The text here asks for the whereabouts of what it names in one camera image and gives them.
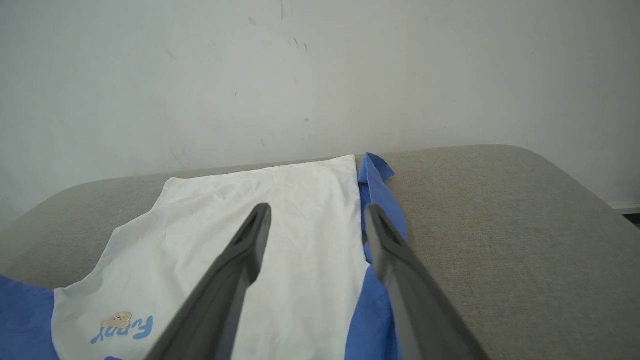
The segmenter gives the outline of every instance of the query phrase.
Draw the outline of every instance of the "blue lettering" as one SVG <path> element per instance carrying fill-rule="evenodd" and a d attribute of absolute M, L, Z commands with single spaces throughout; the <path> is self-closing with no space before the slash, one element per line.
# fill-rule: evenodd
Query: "blue lettering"
<path fill-rule="evenodd" d="M 142 332 L 135 334 L 133 336 L 133 339 L 134 340 L 144 339 L 147 336 L 149 336 L 149 334 L 151 334 L 151 330 L 153 330 L 154 328 L 154 317 L 153 316 L 148 317 L 147 323 L 145 325 L 142 325 L 142 319 L 138 319 L 136 320 L 136 322 L 133 323 L 133 325 L 131 325 L 131 328 L 133 329 L 136 326 L 138 326 L 138 329 L 142 330 Z"/>
<path fill-rule="evenodd" d="M 116 334 L 116 330 L 118 330 L 117 327 L 108 327 L 107 331 L 104 332 L 104 335 L 107 338 L 112 338 Z"/>
<path fill-rule="evenodd" d="M 104 332 L 104 328 L 101 327 L 100 328 L 100 334 L 96 335 L 96 337 L 91 340 L 91 343 L 92 344 L 97 343 L 98 339 L 100 339 L 100 341 L 103 341 L 104 340 L 104 335 L 102 335 L 103 332 Z"/>
<path fill-rule="evenodd" d="M 128 335 L 129 334 L 129 328 L 131 327 L 131 324 L 127 325 L 126 328 L 124 329 L 118 329 L 118 336 L 121 335 Z"/>

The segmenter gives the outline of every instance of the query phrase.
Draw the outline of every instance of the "gray table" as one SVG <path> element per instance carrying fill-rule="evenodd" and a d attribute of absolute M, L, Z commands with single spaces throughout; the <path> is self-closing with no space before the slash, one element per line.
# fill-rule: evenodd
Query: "gray table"
<path fill-rule="evenodd" d="M 640 359 L 640 231 L 537 154 L 505 145 L 384 154 L 409 244 L 494 359 Z M 65 190 L 0 233 L 0 273 L 81 280 L 170 177 Z"/>

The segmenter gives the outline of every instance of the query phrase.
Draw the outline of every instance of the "cartoon bear face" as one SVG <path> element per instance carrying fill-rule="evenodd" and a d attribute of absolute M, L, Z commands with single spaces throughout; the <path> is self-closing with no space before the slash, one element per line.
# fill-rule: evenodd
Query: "cartoon bear face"
<path fill-rule="evenodd" d="M 127 311 L 121 311 L 101 323 L 102 327 L 118 327 L 124 329 L 129 326 L 129 320 L 133 315 Z"/>

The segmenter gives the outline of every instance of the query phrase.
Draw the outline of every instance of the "baseboard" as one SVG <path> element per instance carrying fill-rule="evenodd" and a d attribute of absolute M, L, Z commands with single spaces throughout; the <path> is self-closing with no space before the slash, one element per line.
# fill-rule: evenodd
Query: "baseboard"
<path fill-rule="evenodd" d="M 640 204 L 609 204 L 620 215 L 640 214 Z"/>

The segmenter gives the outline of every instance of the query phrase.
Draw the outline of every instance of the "wall mark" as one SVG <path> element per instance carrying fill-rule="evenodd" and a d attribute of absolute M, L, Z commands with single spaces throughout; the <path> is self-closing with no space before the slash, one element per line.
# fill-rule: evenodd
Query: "wall mark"
<path fill-rule="evenodd" d="M 171 155 L 173 156 L 173 158 L 175 159 L 175 161 L 180 164 L 180 166 L 182 166 L 183 168 L 186 168 L 181 162 L 180 160 L 178 160 L 178 157 L 175 155 L 175 153 L 173 152 L 172 148 L 169 148 L 169 151 L 171 152 Z"/>
<path fill-rule="evenodd" d="M 165 48 L 164 50 L 166 50 L 166 53 L 169 54 L 169 56 L 171 56 L 175 61 L 178 61 L 178 58 L 176 58 L 175 55 L 172 54 L 171 51 L 169 51 L 169 49 Z"/>

